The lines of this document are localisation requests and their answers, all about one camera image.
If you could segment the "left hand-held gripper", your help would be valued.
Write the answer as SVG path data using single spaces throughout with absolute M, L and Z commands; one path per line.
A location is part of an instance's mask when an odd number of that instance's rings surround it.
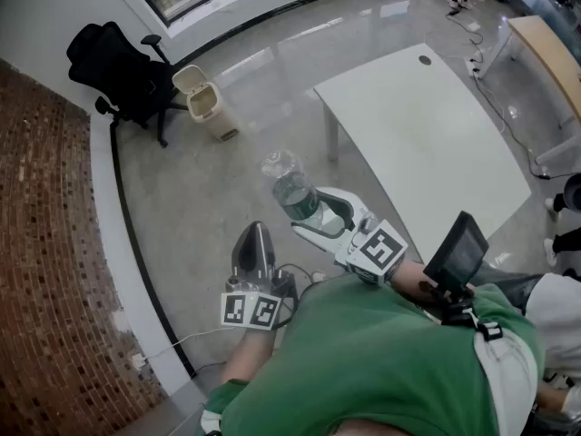
M 261 269 L 258 230 L 260 229 Z M 232 275 L 221 296 L 221 325 L 258 331 L 286 326 L 298 309 L 292 273 L 275 268 L 275 252 L 265 223 L 250 223 L 231 252 Z

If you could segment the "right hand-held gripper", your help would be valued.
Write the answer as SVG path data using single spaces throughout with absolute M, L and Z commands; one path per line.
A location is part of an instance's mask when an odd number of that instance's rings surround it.
M 341 230 L 331 234 L 302 223 L 293 223 L 292 230 L 322 251 L 335 253 L 335 262 L 363 282 L 387 282 L 405 257 L 405 240 L 387 220 L 368 212 L 355 193 L 334 187 L 317 187 L 316 192 L 322 210 L 319 229 Z M 354 230 L 348 235 L 346 229 Z

